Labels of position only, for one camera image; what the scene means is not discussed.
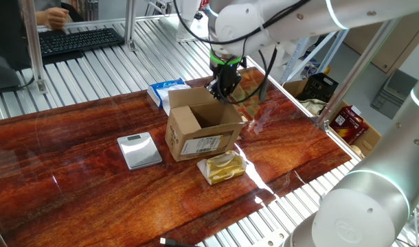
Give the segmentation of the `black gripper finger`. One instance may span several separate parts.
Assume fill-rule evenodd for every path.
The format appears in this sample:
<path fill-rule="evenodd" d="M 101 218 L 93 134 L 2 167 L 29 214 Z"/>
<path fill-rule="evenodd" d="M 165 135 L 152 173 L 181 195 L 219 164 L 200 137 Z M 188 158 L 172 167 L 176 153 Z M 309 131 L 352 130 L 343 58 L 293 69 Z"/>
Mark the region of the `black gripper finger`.
<path fill-rule="evenodd" d="M 231 95 L 235 89 L 235 86 L 221 86 L 219 90 L 221 100 L 223 102 L 234 102 L 234 100 L 231 98 Z"/>
<path fill-rule="evenodd" d="M 205 85 L 205 88 L 210 92 L 214 99 L 220 100 L 220 95 L 218 94 L 217 81 L 211 81 Z"/>

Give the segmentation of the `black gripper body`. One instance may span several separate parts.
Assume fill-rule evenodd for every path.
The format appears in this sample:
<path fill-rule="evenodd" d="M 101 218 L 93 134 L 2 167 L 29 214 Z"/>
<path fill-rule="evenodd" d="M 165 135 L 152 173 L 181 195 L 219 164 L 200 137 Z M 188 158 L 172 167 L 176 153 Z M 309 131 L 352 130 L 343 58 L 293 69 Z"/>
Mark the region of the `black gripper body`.
<path fill-rule="evenodd" d="M 211 65 L 213 79 L 211 89 L 216 90 L 216 83 L 221 81 L 221 90 L 234 90 L 242 80 L 238 72 L 238 63 L 229 65 Z"/>

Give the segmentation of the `bare person hand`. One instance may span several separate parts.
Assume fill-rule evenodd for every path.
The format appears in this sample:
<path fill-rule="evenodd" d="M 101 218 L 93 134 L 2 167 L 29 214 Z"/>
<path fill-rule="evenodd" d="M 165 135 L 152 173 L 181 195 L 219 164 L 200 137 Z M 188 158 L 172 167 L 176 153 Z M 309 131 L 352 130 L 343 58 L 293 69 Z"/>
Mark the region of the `bare person hand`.
<path fill-rule="evenodd" d="M 49 8 L 42 11 L 41 23 L 51 30 L 62 30 L 67 22 L 69 11 L 63 8 Z"/>

